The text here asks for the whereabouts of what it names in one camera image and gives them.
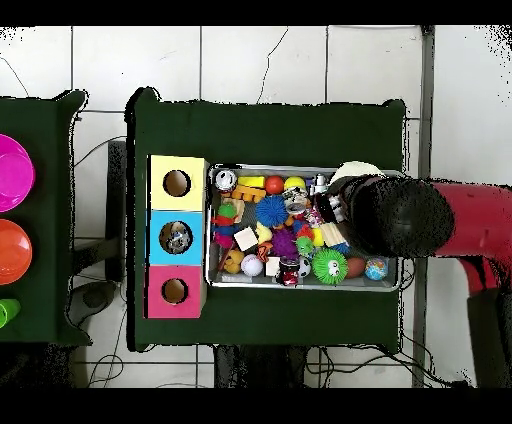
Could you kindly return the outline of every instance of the red toy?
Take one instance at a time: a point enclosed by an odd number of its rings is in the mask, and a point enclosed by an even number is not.
[[[281,194],[284,191],[284,181],[281,177],[273,175],[265,181],[265,191],[268,194]]]

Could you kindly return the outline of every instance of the pink cube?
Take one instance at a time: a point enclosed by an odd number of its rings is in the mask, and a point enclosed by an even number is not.
[[[148,318],[199,318],[206,301],[202,267],[150,265],[147,300]]]

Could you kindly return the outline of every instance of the orange toy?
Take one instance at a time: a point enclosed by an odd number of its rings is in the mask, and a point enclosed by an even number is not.
[[[231,197],[231,198],[237,199],[237,200],[242,199],[244,202],[254,202],[254,203],[258,203],[266,195],[267,195],[267,192],[265,190],[260,190],[258,188],[252,188],[252,187],[246,187],[246,186],[242,186],[242,185],[237,185],[231,193],[221,193],[222,197]]]
[[[32,245],[23,229],[0,219],[0,285],[19,280],[32,261]]]

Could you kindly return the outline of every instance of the yellow cube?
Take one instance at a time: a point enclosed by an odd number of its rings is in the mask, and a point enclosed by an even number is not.
[[[204,210],[207,162],[202,158],[151,156],[151,209]]]

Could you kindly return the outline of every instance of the green mat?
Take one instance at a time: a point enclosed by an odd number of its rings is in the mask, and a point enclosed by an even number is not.
[[[135,230],[135,278],[129,279],[129,290],[135,289],[134,307],[130,306],[128,314],[130,347],[149,343],[372,343],[396,352],[398,291],[209,287],[199,319],[144,319],[145,173],[149,154],[203,157],[210,164],[337,167],[359,160],[380,169],[400,170],[404,116],[405,105],[400,100],[382,106],[164,103],[151,88],[137,90],[126,114],[127,122],[135,122],[134,128],[129,125],[129,136],[136,140],[135,163],[129,159],[132,166],[128,164],[128,172],[134,169],[136,194],[135,216],[128,211],[129,238],[130,229]]]
[[[70,126],[85,93],[64,92],[53,100],[0,98],[0,133],[17,140],[36,169],[23,203],[0,218],[30,237],[33,258],[18,281],[0,286],[0,298],[15,298],[20,314],[0,329],[0,341],[88,344],[66,319],[71,276]]]

